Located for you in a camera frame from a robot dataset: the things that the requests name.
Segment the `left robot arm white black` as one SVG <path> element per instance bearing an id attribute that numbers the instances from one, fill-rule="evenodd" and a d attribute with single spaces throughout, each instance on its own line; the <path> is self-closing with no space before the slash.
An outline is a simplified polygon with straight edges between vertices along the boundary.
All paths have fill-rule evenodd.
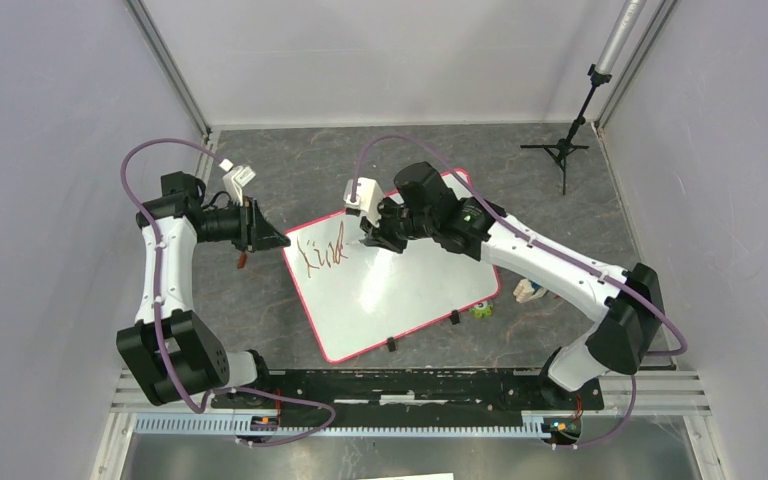
<path id="1" fill-rule="evenodd" d="M 120 356 L 155 406 L 222 388 L 234 370 L 219 338 L 195 312 L 196 246 L 229 242 L 247 254 L 291 244 L 253 198 L 216 208 L 204 201 L 204 182 L 184 172 L 162 176 L 161 188 L 161 197 L 136 216 L 146 249 L 145 283 L 134 325 L 116 338 Z"/>

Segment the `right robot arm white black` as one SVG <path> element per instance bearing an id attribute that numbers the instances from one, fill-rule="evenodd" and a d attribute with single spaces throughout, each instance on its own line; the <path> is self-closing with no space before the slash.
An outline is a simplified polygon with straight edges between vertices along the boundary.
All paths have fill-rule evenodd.
<path id="1" fill-rule="evenodd" d="M 445 251 L 512 271 L 560 296 L 593 327 L 554 354 L 537 382 L 540 400 L 562 408 L 593 378 L 609 372 L 632 376 L 662 324 L 657 273 L 596 261 L 529 230 L 501 207 L 477 195 L 460 197 L 427 162 L 394 178 L 399 197 L 377 181 L 347 184 L 347 213 L 360 219 L 363 244 L 401 254 L 413 240 L 431 239 Z"/>

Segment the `whiteboard with pink frame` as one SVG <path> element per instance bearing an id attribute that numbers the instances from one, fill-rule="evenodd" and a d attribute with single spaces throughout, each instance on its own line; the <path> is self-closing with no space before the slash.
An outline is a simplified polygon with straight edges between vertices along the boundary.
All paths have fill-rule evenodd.
<path id="1" fill-rule="evenodd" d="M 324 359 L 344 362 L 495 297 L 495 267 L 431 239 L 403 253 L 352 249 L 364 232 L 342 211 L 287 231 L 283 256 Z"/>

